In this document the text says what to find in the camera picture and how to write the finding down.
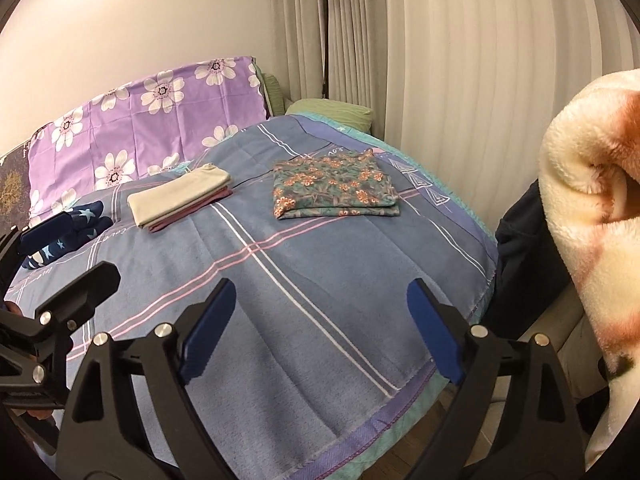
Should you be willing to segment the teal floral patterned garment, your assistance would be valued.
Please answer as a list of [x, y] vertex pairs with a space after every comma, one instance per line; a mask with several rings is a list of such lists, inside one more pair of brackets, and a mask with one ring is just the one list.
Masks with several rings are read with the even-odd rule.
[[400, 215], [399, 195], [371, 150], [298, 156], [273, 166], [273, 215], [278, 220]]

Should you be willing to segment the navy star fleece garment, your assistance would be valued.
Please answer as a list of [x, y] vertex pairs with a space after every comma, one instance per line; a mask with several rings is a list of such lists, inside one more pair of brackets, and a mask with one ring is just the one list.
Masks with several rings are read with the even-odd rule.
[[73, 206], [65, 214], [72, 222], [70, 229], [27, 256], [21, 264], [23, 269], [36, 270], [54, 263], [76, 252], [113, 225], [113, 220], [104, 214], [104, 203], [100, 200]]

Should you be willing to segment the dark brown patterned pillow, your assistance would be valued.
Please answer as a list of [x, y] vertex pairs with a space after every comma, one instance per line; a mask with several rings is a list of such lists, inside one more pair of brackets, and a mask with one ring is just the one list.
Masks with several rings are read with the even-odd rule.
[[24, 228], [30, 209], [29, 163], [27, 148], [21, 144], [1, 156], [0, 166], [0, 231]]

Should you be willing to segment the beige folded garment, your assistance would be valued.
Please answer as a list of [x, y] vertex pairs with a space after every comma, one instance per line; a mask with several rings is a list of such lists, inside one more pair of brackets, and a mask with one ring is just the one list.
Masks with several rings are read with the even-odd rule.
[[208, 162], [175, 180], [129, 195], [127, 203], [136, 226], [144, 228], [217, 193], [230, 182], [226, 170]]

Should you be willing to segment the purple floral pillow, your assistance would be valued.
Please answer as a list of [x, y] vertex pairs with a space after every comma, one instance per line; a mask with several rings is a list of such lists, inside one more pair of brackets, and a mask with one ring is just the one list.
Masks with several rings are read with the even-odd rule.
[[93, 191], [197, 158], [266, 117], [251, 56], [213, 58], [121, 84], [32, 136], [28, 221], [37, 224]]

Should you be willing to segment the pink folded garment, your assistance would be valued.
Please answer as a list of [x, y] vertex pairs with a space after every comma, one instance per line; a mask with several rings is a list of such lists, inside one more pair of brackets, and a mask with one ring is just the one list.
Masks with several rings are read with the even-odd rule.
[[223, 200], [224, 198], [230, 196], [232, 194], [232, 188], [225, 186], [221, 188], [219, 191], [213, 192], [212, 194], [203, 196], [198, 200], [194, 200], [194, 202], [187, 204], [186, 206], [182, 206], [177, 210], [170, 212], [169, 214], [165, 214], [163, 217], [159, 219], [153, 220], [148, 226], [145, 227], [151, 233], [155, 233], [161, 231], [162, 229], [166, 229], [171, 224], [190, 216], [190, 214], [194, 214], [194, 212], [199, 211], [205, 206], [215, 203], [217, 200]]

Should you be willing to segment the blue plaid bed blanket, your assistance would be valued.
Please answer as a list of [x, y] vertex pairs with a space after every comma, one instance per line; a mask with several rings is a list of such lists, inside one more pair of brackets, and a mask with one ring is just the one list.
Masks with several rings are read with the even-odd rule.
[[[346, 150], [375, 154], [398, 192], [398, 216], [274, 216], [276, 162]], [[75, 373], [93, 335], [143, 336], [228, 278], [232, 319], [188, 388], [221, 454], [242, 479], [358, 478], [445, 387], [407, 308], [408, 285], [420, 278], [477, 321], [494, 289], [494, 237], [408, 156], [321, 119], [272, 118], [192, 162], [226, 170], [232, 194], [149, 233], [134, 224], [128, 197], [171, 172], [93, 192], [111, 229], [21, 271], [9, 298], [32, 314], [95, 263], [118, 267], [118, 291], [75, 335]]]

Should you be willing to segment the green pillow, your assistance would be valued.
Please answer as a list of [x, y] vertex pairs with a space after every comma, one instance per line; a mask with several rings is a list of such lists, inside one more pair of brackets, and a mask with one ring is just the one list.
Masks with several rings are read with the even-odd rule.
[[262, 82], [270, 114], [316, 114], [339, 122], [345, 127], [370, 133], [373, 124], [373, 112], [365, 106], [326, 99], [288, 100], [273, 74], [263, 73]]

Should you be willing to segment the beige pleated curtain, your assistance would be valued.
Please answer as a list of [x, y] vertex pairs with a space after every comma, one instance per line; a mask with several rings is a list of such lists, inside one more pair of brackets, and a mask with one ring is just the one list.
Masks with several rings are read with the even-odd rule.
[[[276, 75], [321, 96], [318, 0], [271, 0]], [[639, 0], [329, 0], [330, 98], [495, 228], [537, 173], [551, 119], [639, 64]]]

